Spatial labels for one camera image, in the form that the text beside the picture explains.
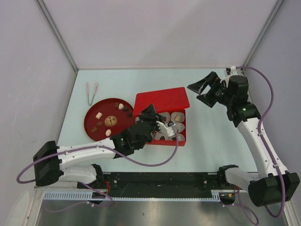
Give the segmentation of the red box lid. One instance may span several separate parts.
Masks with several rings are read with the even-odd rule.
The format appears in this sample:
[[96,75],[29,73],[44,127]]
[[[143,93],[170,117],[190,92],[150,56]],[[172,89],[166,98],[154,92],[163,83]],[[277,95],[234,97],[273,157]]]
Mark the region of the red box lid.
[[135,98],[133,116],[138,116],[149,105],[157,113],[175,112],[190,107],[185,87],[138,93]]

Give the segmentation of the red chocolate box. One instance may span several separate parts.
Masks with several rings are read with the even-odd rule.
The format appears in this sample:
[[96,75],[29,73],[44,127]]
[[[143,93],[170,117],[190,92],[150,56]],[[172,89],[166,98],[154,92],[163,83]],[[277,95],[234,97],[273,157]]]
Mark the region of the red chocolate box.
[[[168,125],[175,123],[178,136],[178,145],[184,146],[186,143],[186,112],[184,109],[177,112],[162,112],[159,113],[163,117],[163,122]],[[155,132],[153,140],[148,143],[149,145],[176,145],[175,134],[168,136],[163,132]]]

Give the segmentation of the round red plate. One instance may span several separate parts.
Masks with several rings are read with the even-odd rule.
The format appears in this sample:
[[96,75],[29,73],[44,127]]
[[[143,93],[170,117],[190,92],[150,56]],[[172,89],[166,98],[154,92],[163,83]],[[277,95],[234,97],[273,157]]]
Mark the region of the round red plate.
[[[118,102],[124,105],[123,109],[115,107]],[[125,100],[119,98],[107,98],[94,104],[84,118],[84,129],[87,135],[94,141],[105,138],[106,130],[111,130],[111,136],[116,135],[135,123],[135,117],[128,117],[133,113],[133,107]]]

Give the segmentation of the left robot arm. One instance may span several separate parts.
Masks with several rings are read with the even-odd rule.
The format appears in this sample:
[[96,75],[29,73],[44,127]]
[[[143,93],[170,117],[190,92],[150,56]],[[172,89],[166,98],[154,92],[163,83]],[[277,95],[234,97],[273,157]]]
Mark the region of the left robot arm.
[[104,177],[97,159],[116,159],[134,154],[152,141],[163,117],[149,105],[139,114],[139,120],[120,133],[88,145],[58,146],[46,142],[33,157],[36,186],[60,182],[82,182],[93,188],[103,185]]

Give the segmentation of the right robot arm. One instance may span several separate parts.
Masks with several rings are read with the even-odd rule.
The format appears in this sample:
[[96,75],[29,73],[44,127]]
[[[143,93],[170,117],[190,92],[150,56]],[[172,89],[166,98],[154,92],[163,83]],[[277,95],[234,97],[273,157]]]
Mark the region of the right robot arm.
[[221,79],[216,72],[210,72],[187,88],[209,107],[216,103],[226,107],[228,119],[245,139],[257,168],[255,177],[236,165],[222,166],[218,170],[218,186],[228,189],[235,185],[247,191],[257,207],[289,201],[300,178],[289,172],[272,147],[257,107],[248,100],[248,79],[233,74]]

